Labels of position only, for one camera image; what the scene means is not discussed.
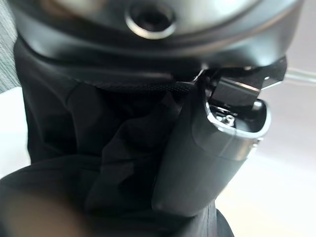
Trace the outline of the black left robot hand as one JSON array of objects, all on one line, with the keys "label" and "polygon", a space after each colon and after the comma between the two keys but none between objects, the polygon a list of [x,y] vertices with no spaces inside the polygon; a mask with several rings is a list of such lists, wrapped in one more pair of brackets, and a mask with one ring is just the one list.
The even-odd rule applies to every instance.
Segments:
[{"label": "black left robot hand", "polygon": [[72,82],[107,93],[111,111],[92,137],[80,135],[79,116],[29,129],[32,159],[91,154],[112,142],[133,94],[184,93],[171,135],[160,128],[148,139],[106,155],[136,168],[140,152],[154,165],[149,175],[154,209],[191,217],[212,202],[268,131],[271,113],[258,96],[281,81],[303,6],[301,0],[11,0],[18,39],[45,72],[56,98]]}]

